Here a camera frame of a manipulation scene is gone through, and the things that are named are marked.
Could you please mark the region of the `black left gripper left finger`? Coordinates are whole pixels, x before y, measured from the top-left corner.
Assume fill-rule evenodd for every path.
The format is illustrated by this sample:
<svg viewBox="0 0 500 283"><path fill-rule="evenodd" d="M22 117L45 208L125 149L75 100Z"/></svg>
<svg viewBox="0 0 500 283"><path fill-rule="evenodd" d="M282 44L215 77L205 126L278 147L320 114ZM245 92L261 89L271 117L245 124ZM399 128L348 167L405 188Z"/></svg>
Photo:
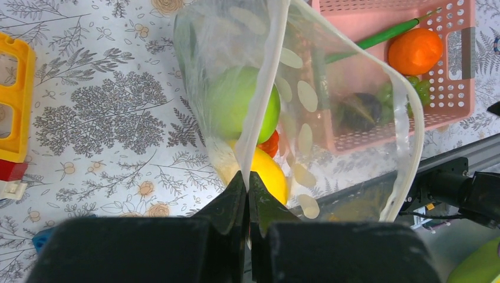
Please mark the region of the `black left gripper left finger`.
<svg viewBox="0 0 500 283"><path fill-rule="evenodd" d="M191 217L83 217L58 225L28 282L240 282L246 190L236 174Z"/></svg>

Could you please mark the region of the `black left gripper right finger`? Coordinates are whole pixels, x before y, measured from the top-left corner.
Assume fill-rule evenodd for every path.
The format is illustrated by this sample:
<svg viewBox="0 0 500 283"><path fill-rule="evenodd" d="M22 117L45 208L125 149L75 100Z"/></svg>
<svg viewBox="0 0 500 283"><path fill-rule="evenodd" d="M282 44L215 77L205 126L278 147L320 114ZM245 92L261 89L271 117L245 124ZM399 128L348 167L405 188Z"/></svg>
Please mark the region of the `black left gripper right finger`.
<svg viewBox="0 0 500 283"><path fill-rule="evenodd" d="M249 177L254 279L258 282L439 282L416 232L387 222L307 222Z"/></svg>

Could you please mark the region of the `yellow toy mango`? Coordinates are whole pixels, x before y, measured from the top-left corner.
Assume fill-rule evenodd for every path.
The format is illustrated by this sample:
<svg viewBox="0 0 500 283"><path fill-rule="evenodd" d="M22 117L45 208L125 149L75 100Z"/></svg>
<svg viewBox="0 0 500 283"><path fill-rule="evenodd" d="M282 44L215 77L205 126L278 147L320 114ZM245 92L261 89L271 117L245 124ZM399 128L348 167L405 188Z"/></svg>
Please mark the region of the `yellow toy mango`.
<svg viewBox="0 0 500 283"><path fill-rule="evenodd" d="M240 166L233 152L236 139L219 141L208 149L212 166L215 168L223 185L228 185ZM287 180L279 164L263 150L256 148L252 160L251 170L259 174L268 192L281 204L286 205L290 191Z"/></svg>

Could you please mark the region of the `orange toy pumpkin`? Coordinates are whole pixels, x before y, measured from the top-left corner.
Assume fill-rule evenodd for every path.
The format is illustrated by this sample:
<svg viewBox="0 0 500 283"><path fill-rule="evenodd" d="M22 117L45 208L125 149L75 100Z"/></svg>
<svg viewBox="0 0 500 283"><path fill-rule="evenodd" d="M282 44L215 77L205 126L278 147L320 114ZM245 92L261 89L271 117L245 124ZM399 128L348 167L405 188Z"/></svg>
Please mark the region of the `orange toy pumpkin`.
<svg viewBox="0 0 500 283"><path fill-rule="evenodd" d="M278 132L275 130L267 141L257 145L257 147L268 154L271 158L274 158L279 148Z"/></svg>

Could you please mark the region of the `green toy apple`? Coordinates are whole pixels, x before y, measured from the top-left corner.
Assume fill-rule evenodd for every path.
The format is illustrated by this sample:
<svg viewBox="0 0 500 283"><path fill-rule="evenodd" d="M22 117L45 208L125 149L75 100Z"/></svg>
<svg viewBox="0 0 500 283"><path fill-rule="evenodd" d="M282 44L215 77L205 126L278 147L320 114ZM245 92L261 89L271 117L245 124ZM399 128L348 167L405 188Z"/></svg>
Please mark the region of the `green toy apple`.
<svg viewBox="0 0 500 283"><path fill-rule="evenodd" d="M236 66L224 71L213 81L208 89L207 101L212 112L212 128L226 139L238 139L243 131L243 124L251 99L256 89L259 69L251 66ZM258 144L266 142L275 131L281 101L276 86L273 86Z"/></svg>

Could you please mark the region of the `clear zip top bag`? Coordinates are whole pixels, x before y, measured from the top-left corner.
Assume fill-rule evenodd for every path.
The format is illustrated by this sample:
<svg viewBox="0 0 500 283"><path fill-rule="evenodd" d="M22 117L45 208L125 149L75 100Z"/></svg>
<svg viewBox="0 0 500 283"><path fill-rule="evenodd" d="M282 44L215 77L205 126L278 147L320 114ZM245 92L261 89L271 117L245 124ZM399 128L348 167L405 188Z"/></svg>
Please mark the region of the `clear zip top bag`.
<svg viewBox="0 0 500 283"><path fill-rule="evenodd" d="M380 222L395 221L415 178L425 131L422 101L383 59L362 50L305 1L196 1L177 11L173 43L187 100L207 150L226 139L212 128L210 84L236 66L259 69L234 147L248 178L273 86L281 101L273 158L287 180L288 208L318 221L318 199L395 172ZM356 52L326 64L325 56ZM354 93L383 105L369 131L344 130L337 109Z"/></svg>

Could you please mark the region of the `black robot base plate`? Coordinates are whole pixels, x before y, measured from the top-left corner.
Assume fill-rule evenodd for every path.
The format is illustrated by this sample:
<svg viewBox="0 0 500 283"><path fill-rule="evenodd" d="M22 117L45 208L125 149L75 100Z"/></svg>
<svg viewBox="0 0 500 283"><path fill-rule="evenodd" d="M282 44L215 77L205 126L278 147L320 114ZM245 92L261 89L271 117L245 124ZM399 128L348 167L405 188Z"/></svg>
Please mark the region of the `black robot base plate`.
<svg viewBox="0 0 500 283"><path fill-rule="evenodd" d="M499 135L422 161L396 220L412 226L425 221L467 219L499 227ZM396 180L390 172L328 193L318 199L319 221L376 221Z"/></svg>

